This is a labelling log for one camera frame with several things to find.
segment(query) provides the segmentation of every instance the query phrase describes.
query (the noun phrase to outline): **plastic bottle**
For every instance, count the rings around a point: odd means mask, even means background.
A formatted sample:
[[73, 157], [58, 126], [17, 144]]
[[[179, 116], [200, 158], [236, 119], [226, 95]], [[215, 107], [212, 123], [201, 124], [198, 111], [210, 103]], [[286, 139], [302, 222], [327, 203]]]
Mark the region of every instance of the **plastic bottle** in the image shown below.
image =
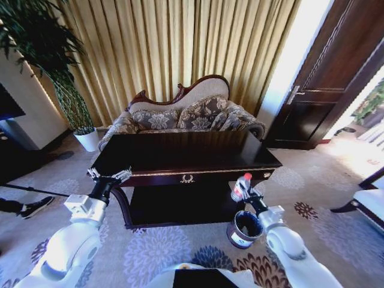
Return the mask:
[[252, 174], [246, 173], [236, 181], [235, 187], [233, 188], [230, 196], [235, 202], [239, 202], [243, 199], [243, 194], [249, 191], [251, 188]]

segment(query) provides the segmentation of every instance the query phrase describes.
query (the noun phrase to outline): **brass drawer pull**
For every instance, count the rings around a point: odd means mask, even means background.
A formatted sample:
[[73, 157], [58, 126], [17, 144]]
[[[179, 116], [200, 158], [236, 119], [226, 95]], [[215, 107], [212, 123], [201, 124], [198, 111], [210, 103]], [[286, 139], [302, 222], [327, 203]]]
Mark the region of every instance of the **brass drawer pull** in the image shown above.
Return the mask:
[[180, 183], [192, 183], [192, 182], [194, 182], [193, 175], [190, 175], [190, 178], [188, 180], [185, 180], [185, 174], [182, 176], [182, 179], [180, 181]]

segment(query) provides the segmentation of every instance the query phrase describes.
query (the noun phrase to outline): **lower table shelf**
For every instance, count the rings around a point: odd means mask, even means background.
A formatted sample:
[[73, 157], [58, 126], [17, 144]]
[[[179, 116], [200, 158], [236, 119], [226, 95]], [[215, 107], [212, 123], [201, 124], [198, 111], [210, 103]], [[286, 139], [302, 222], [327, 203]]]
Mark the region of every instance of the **lower table shelf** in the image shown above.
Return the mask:
[[135, 187], [127, 228], [230, 222], [243, 208], [228, 182]]

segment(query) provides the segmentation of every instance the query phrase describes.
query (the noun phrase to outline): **black tv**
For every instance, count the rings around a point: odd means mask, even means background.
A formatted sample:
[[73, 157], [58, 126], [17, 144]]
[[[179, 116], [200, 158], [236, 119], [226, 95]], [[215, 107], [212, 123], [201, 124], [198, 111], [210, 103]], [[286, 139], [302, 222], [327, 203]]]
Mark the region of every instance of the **black tv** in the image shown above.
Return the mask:
[[0, 121], [25, 115], [12, 96], [0, 83]]

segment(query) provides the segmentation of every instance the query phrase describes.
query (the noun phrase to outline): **floral upholstered sofa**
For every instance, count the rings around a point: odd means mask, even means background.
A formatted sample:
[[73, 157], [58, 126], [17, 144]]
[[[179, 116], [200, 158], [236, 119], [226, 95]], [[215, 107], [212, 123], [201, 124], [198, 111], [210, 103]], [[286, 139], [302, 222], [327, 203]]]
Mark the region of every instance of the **floral upholstered sofa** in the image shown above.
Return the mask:
[[264, 124], [229, 100], [229, 85], [224, 77], [208, 75], [190, 87], [179, 84], [178, 88], [176, 97], [169, 102], [154, 102], [145, 91], [138, 93], [99, 142], [99, 150], [114, 134], [248, 129], [259, 140], [263, 137]]

